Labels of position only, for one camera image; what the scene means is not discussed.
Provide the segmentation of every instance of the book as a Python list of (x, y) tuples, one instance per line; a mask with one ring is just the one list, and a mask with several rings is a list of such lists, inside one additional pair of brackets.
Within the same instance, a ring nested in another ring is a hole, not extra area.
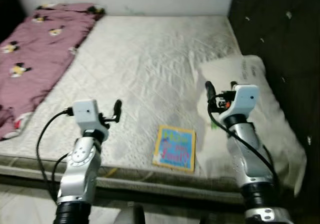
[(195, 169), (195, 148), (196, 133), (194, 130), (160, 125), (152, 163), (193, 172)]

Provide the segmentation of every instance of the pink blanket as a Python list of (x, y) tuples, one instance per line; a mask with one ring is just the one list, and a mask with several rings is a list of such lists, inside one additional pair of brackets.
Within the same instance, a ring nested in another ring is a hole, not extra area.
[(0, 44), (0, 140), (21, 133), (103, 14), (91, 3), (40, 6)]

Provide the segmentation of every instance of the bed frame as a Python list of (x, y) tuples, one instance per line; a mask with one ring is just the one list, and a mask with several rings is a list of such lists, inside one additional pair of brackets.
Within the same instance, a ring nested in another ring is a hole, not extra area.
[(233, 0), (229, 19), (243, 55), (262, 58), (267, 80), (308, 161), (299, 195), (319, 208), (320, 0)]

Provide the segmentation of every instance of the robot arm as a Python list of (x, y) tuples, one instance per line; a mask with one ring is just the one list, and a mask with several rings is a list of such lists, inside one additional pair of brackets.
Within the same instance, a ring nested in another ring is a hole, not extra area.
[[(216, 95), (210, 81), (205, 83), (205, 87), (210, 117), (211, 113), (219, 113), (219, 120), (226, 126), (223, 129), (229, 134), (227, 148), (232, 156), (236, 183), (244, 199), (246, 223), (293, 224), (287, 210), (280, 206), (277, 185), (274, 183), (275, 172), (262, 161), (265, 159), (271, 164), (271, 160), (257, 137), (253, 123), (247, 122), (256, 105), (259, 88), (255, 85), (233, 85), (232, 91)], [(243, 142), (250, 145), (255, 153)]]
[(110, 125), (118, 122), (121, 101), (114, 105), (112, 118), (99, 113), (96, 100), (76, 101), (72, 106), (82, 137), (67, 156), (67, 167), (60, 182), (54, 224), (88, 224), (94, 201), (96, 178), (101, 164), (101, 144), (109, 135)]

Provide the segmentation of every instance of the pillow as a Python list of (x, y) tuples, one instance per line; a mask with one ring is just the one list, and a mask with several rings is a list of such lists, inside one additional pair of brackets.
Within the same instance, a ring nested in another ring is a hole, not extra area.
[(253, 122), (260, 141), (270, 151), (281, 182), (298, 194), (302, 185), (307, 157), (291, 130), (265, 77), (265, 66), (258, 56), (232, 56), (202, 63), (195, 73), (200, 94), (197, 111), (204, 124), (199, 137), (196, 158), (208, 177), (234, 177), (232, 159), (227, 150), (227, 135), (212, 126), (207, 113), (205, 82), (211, 81), (216, 93), (231, 89), (230, 82), (254, 84), (259, 87), (259, 99), (248, 121)]

